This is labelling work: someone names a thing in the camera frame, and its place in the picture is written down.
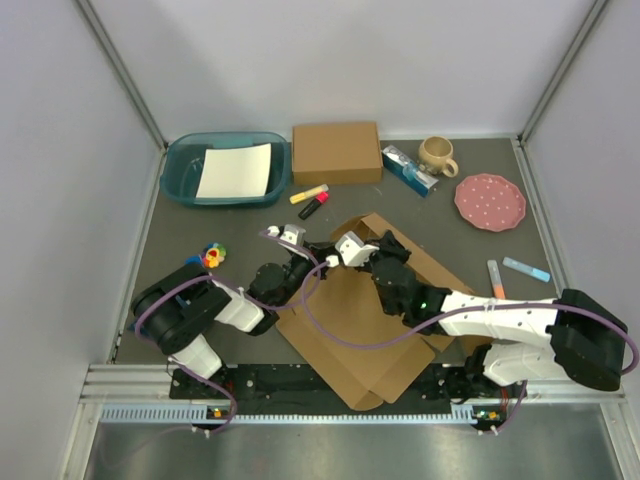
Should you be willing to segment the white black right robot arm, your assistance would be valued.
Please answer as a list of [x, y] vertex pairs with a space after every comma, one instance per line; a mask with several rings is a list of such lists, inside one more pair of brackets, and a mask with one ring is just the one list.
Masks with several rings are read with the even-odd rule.
[[466, 361], [474, 393], [550, 379], [619, 389], [628, 328], [586, 293], [565, 289], [558, 298], [535, 301], [479, 297], [420, 281], [408, 265], [410, 251], [392, 232], [370, 245], [374, 250], [362, 268], [386, 314], [425, 336], [488, 338]]

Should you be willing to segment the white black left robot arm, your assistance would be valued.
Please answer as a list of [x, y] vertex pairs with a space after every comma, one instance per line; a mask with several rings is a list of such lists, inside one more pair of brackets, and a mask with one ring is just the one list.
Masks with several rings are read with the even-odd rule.
[[267, 263], [249, 289], [231, 288], [198, 263], [188, 263], [139, 293], [131, 302], [133, 328], [168, 359], [192, 374], [192, 384], [205, 396], [226, 387], [224, 363], [205, 338], [218, 322], [251, 336], [270, 329], [278, 312], [297, 305], [292, 300], [305, 276], [335, 252], [333, 242], [305, 242], [282, 265]]

